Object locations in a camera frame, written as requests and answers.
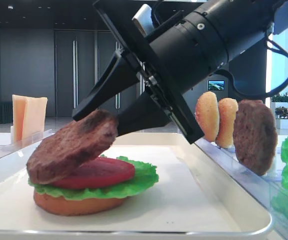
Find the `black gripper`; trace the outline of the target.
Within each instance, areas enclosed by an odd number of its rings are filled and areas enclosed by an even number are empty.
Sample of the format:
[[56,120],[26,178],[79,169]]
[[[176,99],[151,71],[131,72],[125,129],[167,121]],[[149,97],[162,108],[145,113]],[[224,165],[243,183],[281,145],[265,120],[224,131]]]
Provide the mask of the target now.
[[208,15],[195,9],[175,14],[148,36],[131,21],[124,0],[99,0],[95,9],[120,42],[106,70],[72,112],[82,120],[101,104],[139,82],[146,88],[118,114],[118,136],[164,127],[173,121],[189,143],[203,137],[183,94],[227,62],[226,50]]

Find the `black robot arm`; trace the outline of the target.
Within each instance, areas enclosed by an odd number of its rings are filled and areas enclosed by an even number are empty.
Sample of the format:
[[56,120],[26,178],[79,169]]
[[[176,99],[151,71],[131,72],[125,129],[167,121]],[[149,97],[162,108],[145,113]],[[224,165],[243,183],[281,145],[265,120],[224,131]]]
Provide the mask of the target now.
[[183,94],[211,74],[234,78],[222,66],[272,32],[283,0],[209,0],[187,16],[176,13],[148,36],[131,21],[126,0],[94,3],[121,44],[90,94],[73,110],[79,121],[145,80],[140,97],[119,114],[119,135],[174,122],[189,143],[203,136]]

